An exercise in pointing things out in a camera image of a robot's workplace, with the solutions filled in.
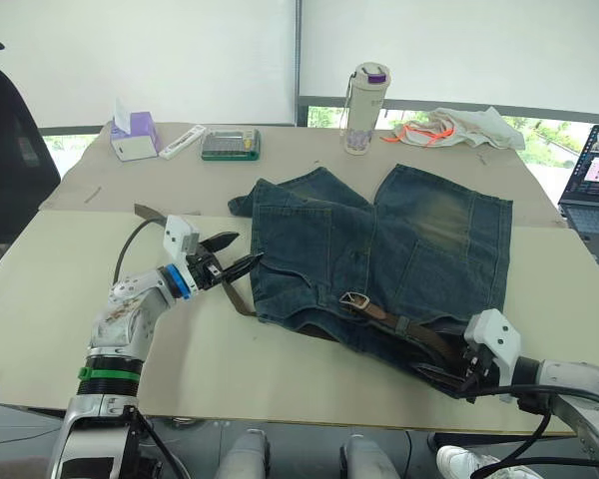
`blue ring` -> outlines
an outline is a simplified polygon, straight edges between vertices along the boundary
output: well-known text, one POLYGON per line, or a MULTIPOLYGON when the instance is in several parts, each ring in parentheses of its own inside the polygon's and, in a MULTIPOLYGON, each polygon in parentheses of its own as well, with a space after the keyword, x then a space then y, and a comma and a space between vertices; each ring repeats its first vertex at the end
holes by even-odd
POLYGON ((184 299, 189 299, 191 297, 191 290, 184 283, 184 279, 182 278, 182 275, 180 274, 180 272, 178 271, 178 269, 175 267, 175 265, 174 264, 167 264, 167 271, 171 275, 171 278, 173 279, 173 281, 178 286, 178 289, 182 293, 182 297, 184 299))

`table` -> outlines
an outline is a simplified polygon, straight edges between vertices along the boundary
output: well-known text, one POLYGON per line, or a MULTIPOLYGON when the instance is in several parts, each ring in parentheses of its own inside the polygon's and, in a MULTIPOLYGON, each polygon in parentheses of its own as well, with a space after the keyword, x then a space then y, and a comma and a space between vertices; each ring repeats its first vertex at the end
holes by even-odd
MULTIPOLYGON (((190 127, 184 123, 157 125, 165 145, 190 127)), ((516 226, 567 228, 512 150, 487 145, 473 149, 467 145, 422 148, 389 144, 379 138, 389 132, 377 132, 369 153, 355 157, 344 152, 337 130, 258 128, 263 145, 257 162, 204 162, 199 155, 200 142, 196 142, 168 161, 152 158, 122 163, 109 143, 107 125, 41 209, 131 212, 133 203, 141 203, 164 213, 222 217, 229 215, 227 202, 247 194, 258 178, 279 183, 317 167, 329 168, 371 201, 388 172, 402 163, 514 200, 516 226)))
MULTIPOLYGON (((188 217, 207 237, 251 221, 188 217)), ((119 249, 140 222, 127 213, 40 212, 0 261, 0 403, 65 408, 75 394, 92 321, 105 305, 119 249)), ((135 239, 123 273, 166 260, 163 230, 135 239)), ((236 283, 250 297, 247 278, 236 283)), ((515 227, 505 315, 537 359, 599 364, 599 268, 576 233, 515 227)), ((443 431, 528 432, 537 418, 497 398, 451 399, 340 344, 238 315, 221 288, 161 318, 139 392, 152 415, 225 417, 443 431)), ((569 429, 551 423, 552 432, 569 429)))

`gray floor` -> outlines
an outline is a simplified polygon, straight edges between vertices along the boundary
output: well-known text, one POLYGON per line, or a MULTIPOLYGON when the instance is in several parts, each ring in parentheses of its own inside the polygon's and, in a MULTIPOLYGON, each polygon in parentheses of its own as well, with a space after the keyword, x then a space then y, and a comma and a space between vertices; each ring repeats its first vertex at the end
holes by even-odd
MULTIPOLYGON (((175 427, 167 419, 153 419, 153 423, 169 448, 187 465, 196 479, 213 478, 220 459, 236 439, 248 428, 266 431, 272 447, 271 478, 337 479, 339 478, 338 450, 352 433, 361 433, 374 440, 390 457, 401 473, 408 457, 408 437, 401 430, 366 427, 307 426, 300 424, 253 423, 244 421, 200 421, 175 427)), ((36 438, 0 444, 0 461, 26 457, 48 458, 51 454, 60 421, 45 416, 0 406, 0 441, 47 433, 36 438)), ((409 431, 412 454, 407 477, 410 479, 438 479, 434 455, 428 449, 428 433, 409 431)), ((159 457, 157 448, 149 439, 143 449, 148 455, 159 457)), ((503 457, 514 445, 492 445, 478 449, 503 457)), ((533 456, 557 455, 584 457, 576 439, 546 440, 533 446, 533 456)), ((545 479, 596 478, 594 471, 562 466, 536 467, 545 479)), ((10 476, 17 479, 21 476, 10 476)), ((164 479, 174 476, 165 465, 164 479)))

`white bottle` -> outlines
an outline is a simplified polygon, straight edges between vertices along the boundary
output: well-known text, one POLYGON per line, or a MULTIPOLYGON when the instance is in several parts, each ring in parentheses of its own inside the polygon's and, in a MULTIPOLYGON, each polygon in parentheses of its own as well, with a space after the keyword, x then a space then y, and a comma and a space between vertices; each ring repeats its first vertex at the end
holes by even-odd
POLYGON ((343 139, 343 147, 348 153, 364 155, 370 148, 372 131, 388 85, 390 70, 378 63, 362 63, 350 77, 350 107, 343 139))

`denim shorts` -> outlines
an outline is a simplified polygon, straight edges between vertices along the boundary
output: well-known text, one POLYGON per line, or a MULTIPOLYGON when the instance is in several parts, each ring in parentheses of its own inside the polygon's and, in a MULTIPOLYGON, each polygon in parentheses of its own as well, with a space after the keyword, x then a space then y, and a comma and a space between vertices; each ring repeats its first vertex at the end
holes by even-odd
POLYGON ((325 168, 274 185, 259 180, 229 202, 253 218, 251 273, 258 317, 323 335, 402 370, 421 374, 417 350, 372 327, 339 299, 368 296, 384 311, 460 341, 475 313, 503 308, 512 202, 397 165, 374 203, 325 168))

